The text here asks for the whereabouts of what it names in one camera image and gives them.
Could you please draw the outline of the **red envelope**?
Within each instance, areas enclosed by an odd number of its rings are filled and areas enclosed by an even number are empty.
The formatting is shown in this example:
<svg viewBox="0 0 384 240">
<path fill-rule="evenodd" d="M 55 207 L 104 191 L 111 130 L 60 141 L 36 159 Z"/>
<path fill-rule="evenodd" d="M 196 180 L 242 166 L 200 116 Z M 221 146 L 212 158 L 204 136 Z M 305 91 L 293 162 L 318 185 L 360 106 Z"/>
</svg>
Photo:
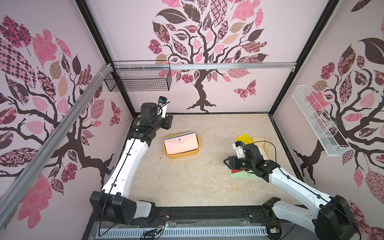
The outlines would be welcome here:
<svg viewBox="0 0 384 240">
<path fill-rule="evenodd" d="M 235 174 L 235 173 L 238 173 L 238 172 L 243 172 L 244 170 L 231 170 L 231 174 Z"/>
</svg>

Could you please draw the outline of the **light green envelope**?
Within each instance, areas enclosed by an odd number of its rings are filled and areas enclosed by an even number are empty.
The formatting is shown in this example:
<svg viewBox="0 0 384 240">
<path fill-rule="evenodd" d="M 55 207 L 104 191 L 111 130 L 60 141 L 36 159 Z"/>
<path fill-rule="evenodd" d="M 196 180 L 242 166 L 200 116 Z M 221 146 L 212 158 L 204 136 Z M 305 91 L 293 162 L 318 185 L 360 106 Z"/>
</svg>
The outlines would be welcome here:
<svg viewBox="0 0 384 240">
<path fill-rule="evenodd" d="M 246 171 L 230 174 L 231 178 L 247 179 L 247 180 L 262 180 L 262 178 L 256 176 L 253 173 L 247 173 Z"/>
</svg>

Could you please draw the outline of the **yellow plastic storage box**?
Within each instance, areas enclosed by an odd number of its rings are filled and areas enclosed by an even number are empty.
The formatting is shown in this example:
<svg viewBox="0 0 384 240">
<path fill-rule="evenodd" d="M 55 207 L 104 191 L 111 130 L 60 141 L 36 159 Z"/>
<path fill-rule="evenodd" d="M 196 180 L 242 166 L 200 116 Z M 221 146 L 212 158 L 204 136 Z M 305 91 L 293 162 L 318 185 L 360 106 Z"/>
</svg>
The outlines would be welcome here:
<svg viewBox="0 0 384 240">
<path fill-rule="evenodd" d="M 201 142 L 196 132 L 186 132 L 164 138 L 163 146 L 168 158 L 177 159 L 197 154 Z"/>
</svg>

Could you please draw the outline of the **pink envelope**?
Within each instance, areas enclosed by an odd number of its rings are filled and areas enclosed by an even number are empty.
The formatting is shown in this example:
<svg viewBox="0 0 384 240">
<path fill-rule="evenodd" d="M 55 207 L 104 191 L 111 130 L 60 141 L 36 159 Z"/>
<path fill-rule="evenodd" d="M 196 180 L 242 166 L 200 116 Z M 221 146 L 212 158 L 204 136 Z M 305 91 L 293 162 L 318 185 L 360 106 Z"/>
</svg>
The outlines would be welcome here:
<svg viewBox="0 0 384 240">
<path fill-rule="evenodd" d="M 187 132 L 165 138 L 164 147 L 168 155 L 178 155 L 197 150 L 199 142 L 195 132 Z"/>
</svg>

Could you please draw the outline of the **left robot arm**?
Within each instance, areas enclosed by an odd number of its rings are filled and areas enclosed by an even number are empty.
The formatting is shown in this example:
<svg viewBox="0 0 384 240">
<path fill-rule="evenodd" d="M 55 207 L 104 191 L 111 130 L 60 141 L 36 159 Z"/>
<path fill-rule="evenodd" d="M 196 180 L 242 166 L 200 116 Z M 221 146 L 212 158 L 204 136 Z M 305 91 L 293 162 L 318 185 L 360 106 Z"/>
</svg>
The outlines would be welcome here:
<svg viewBox="0 0 384 240">
<path fill-rule="evenodd" d="M 101 221 L 129 225 L 134 219 L 148 218 L 154 204 L 129 199 L 133 178 L 159 129 L 169 129 L 173 117 L 167 114 L 169 101 L 144 103 L 140 117 L 130 128 L 125 148 L 109 180 L 102 190 L 94 191 L 90 203 Z"/>
</svg>

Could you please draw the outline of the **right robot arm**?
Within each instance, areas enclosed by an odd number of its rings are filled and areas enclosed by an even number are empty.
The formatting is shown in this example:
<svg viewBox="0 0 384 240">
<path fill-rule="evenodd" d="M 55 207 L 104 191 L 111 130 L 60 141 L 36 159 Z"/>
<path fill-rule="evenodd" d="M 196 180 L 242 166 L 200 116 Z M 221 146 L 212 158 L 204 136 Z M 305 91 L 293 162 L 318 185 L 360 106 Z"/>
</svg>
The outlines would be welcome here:
<svg viewBox="0 0 384 240">
<path fill-rule="evenodd" d="M 224 160 L 230 170 L 254 174 L 303 204 L 303 207 L 298 207 L 273 197 L 263 205 L 268 217 L 299 225 L 316 234 L 320 240 L 350 240 L 354 235 L 362 235 L 351 207 L 343 197 L 332 197 L 300 181 L 277 162 L 265 160 L 259 147 L 253 143 L 237 141 L 233 148 L 236 155 Z"/>
</svg>

